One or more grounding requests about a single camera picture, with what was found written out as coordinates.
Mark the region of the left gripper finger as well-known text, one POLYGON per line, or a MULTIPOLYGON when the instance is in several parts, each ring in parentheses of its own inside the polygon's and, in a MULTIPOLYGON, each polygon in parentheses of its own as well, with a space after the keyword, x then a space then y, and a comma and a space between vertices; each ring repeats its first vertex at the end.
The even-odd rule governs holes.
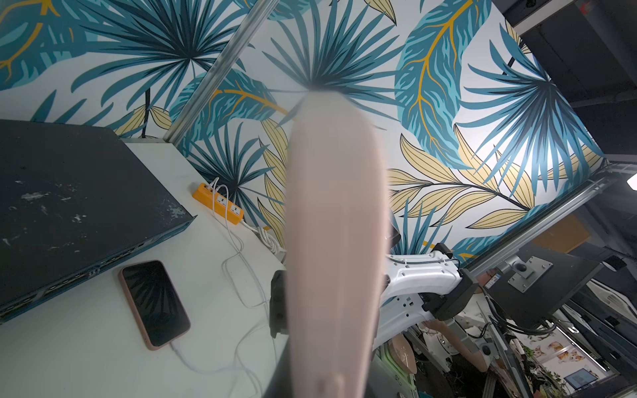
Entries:
POLYGON ((285 270, 277 270, 270 282, 270 336, 276 338, 279 334, 288 334, 285 270))

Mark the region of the phone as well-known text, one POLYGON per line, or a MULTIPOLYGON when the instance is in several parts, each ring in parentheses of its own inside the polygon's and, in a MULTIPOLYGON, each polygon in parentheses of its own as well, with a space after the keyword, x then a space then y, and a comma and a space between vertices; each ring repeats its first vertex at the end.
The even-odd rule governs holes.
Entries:
POLYGON ((128 265, 120 270, 119 281, 149 350, 163 348, 190 330, 189 316, 162 262, 128 265))
POLYGON ((378 330, 389 205, 373 125, 335 91, 300 102, 288 147, 292 394, 361 397, 378 330))

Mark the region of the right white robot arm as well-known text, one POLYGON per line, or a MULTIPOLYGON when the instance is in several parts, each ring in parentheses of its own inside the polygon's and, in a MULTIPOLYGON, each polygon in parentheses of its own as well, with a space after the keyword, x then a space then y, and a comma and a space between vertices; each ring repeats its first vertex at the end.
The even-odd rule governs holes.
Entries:
POLYGON ((478 287, 474 275, 440 250, 424 255, 388 255, 373 348, 418 323, 454 318, 478 287))

